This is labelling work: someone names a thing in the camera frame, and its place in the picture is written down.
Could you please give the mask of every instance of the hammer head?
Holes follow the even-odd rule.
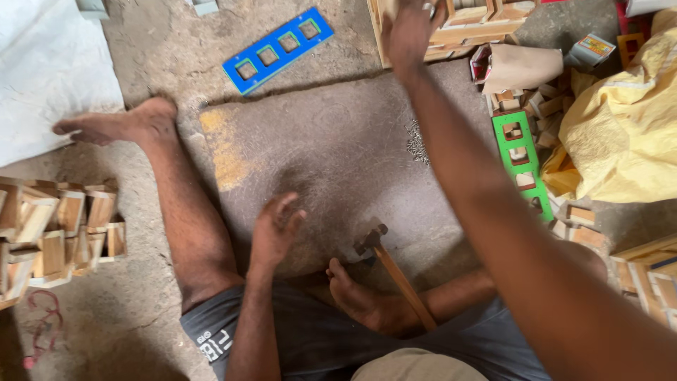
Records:
[[[363,239],[356,241],[353,248],[357,254],[362,255],[368,249],[371,249],[374,246],[380,245],[380,238],[382,235],[388,233],[388,226],[384,224],[379,224],[377,228],[372,229]]]

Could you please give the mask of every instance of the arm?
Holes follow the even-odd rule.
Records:
[[[305,219],[305,212],[299,210],[286,226],[283,223],[283,215],[297,197],[296,193],[274,197],[257,218],[242,310],[225,371],[227,381],[282,379],[271,297],[275,268]]]
[[[412,0],[395,24],[384,20],[384,51],[411,98],[447,199],[545,368],[562,380],[674,379],[677,336],[560,251],[432,80],[422,57],[435,22],[421,7]]]

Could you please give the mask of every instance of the yellow paint stain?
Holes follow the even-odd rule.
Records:
[[[202,130],[209,136],[207,142],[212,150],[214,175],[221,192],[240,186],[258,168],[258,165],[243,157],[242,146],[235,139],[236,126],[231,120],[237,112],[237,108],[215,108],[200,115]]]

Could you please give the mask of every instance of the pile of nails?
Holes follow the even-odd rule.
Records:
[[[418,121],[412,119],[411,128],[407,128],[405,125],[404,128],[407,130],[407,134],[412,138],[407,141],[407,152],[414,156],[414,161],[422,161],[425,165],[430,165],[430,160],[428,160],[428,153],[425,151],[425,145],[423,144],[423,137],[421,136],[420,127]]]

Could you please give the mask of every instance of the blue frame with square holes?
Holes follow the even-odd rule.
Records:
[[[300,25],[306,22],[312,22],[318,30],[318,33],[311,39],[306,39],[299,28]],[[290,33],[296,39],[299,46],[287,53],[282,45],[280,45],[279,39]],[[223,71],[225,71],[225,74],[230,78],[235,87],[238,88],[240,94],[247,95],[304,53],[307,53],[310,49],[333,35],[334,31],[327,25],[318,10],[313,7],[224,62]],[[269,66],[264,65],[258,55],[266,48],[270,48],[278,57],[278,60]],[[250,63],[257,73],[251,78],[244,80],[237,69],[246,63]]]

